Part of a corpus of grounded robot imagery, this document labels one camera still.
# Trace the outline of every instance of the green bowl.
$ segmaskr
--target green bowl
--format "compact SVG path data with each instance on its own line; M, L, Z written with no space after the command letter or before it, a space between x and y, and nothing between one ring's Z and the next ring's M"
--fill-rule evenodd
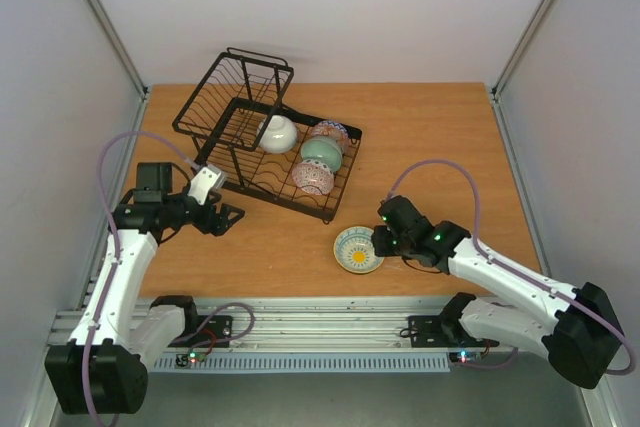
M342 167L342 150L331 137L312 137L302 144L300 155L304 160L318 159L335 173Z

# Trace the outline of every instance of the dish rack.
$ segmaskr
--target dish rack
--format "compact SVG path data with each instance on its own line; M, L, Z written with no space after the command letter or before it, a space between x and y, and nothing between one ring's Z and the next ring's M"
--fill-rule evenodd
M302 161L300 148L311 129L325 119L282 103L292 78L293 68L284 59L228 48L202 78L173 128L191 136L198 152L196 163L212 163L227 173L225 189L329 223L342 200L362 131L345 125L351 142L329 194L311 195L299 189L291 171ZM258 146L274 115L288 117L298 129L298 142L284 154L269 154Z

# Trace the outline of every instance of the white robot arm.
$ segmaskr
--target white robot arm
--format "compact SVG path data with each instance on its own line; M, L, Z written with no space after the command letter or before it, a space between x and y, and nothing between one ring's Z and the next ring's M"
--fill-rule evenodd
M89 369L98 413L136 412L144 400L147 370L167 345L197 327L192 298L165 296L156 299L147 318L131 331L140 285L164 231L178 231L191 224L204 234L219 236L244 216L235 207L216 205L220 195L215 191L224 184L226 175L215 166L200 169L177 194L171 194L171 173L171 163L138 164L136 188L113 212L120 255L116 256L111 232L98 281L81 321L67 345L52 346L47 353L45 368L67 414L87 412L80 365L94 327ZM116 260L117 267L112 269Z
M470 339L496 340L547 359L580 387L596 387L621 345L610 329L584 313L595 312L621 332L602 289L590 283L576 288L533 272L452 222L434 226L405 197L390 198L378 213L386 225L372 235L377 256L417 260L511 304L491 304L465 293L454 296L439 316L452 346Z

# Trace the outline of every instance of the metal bracket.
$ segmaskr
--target metal bracket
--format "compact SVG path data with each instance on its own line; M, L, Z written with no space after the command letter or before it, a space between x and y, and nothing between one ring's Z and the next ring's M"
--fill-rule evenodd
M206 315L199 315L198 325L202 324L202 322L204 322L206 318ZM204 329L210 331L213 335L215 335L216 343L213 346L214 349L229 348L229 342L225 342L224 339L228 339L229 337L231 337L231 333L233 332L233 317L231 317L230 315L214 315L213 317L211 317L207 325L203 327L203 330ZM207 340L211 340L211 337L209 337L206 333L200 332L191 337L186 342L172 343L169 344L169 347L191 347L198 342L205 342Z
M408 337L413 348L483 348L487 346L487 342L491 347L500 345L495 340L477 340L471 337L461 343L450 342L437 315L412 315L407 320L408 327L400 335Z

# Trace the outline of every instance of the wooden table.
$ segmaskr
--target wooden table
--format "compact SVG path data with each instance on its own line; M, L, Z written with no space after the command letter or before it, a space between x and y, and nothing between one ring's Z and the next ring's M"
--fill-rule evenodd
M142 129L175 142L195 157L188 136L171 122L192 85L154 86ZM344 122L363 131L362 146L336 218L329 225L298 212L222 191L223 201L246 216L220 238L185 227L162 245L140 295L197 297L295 297L441 295L483 292L444 274L418 272L386 259L368 275L343 270L333 241L353 225L380 223L376 211L398 175L426 158L446 158L466 167L482 199L481 238L505 255L539 269L485 87L481 84L293 84L287 105ZM140 161L176 160L153 140L138 141L131 175ZM398 193L409 197L433 223L449 219L471 228L473 199L453 169L428 166L405 179Z

